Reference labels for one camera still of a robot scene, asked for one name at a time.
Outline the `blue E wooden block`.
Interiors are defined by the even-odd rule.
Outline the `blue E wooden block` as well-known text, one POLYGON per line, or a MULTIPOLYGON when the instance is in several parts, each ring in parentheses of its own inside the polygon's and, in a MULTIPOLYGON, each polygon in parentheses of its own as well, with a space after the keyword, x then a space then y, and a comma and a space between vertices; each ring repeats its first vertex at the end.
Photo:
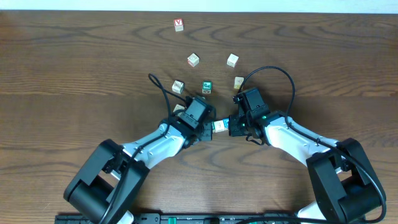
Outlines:
POLYGON ((229 119, 228 118, 223 119, 223 124, 224 124, 225 129, 229 129, 229 119))

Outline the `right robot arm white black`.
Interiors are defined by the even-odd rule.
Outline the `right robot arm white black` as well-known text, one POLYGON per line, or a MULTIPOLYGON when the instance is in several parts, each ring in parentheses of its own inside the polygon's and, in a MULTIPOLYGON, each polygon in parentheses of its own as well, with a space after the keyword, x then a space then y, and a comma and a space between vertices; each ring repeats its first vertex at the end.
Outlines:
POLYGON ((262 221, 378 223, 385 218, 386 193, 357 140, 324 138, 281 111, 231 115, 229 135, 281 149, 307 167, 315 201, 294 216, 262 221))

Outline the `wooden block green trim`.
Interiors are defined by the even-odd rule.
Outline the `wooden block green trim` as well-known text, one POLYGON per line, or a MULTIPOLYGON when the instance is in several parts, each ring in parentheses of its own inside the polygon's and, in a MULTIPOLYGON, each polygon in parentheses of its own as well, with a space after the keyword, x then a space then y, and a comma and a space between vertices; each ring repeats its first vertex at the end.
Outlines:
POLYGON ((214 133, 219 133, 225 131, 225 126, 223 120, 220 121, 214 121, 213 122, 213 132, 214 133))

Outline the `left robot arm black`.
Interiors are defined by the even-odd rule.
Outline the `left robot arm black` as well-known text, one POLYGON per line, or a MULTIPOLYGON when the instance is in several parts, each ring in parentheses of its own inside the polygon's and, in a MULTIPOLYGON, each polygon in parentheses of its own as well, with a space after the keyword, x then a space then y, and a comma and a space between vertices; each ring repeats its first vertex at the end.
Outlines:
POLYGON ((63 197, 92 223, 132 223, 129 207, 150 170, 200 141, 213 125, 174 117, 143 138, 125 144, 101 142, 66 187, 63 197))

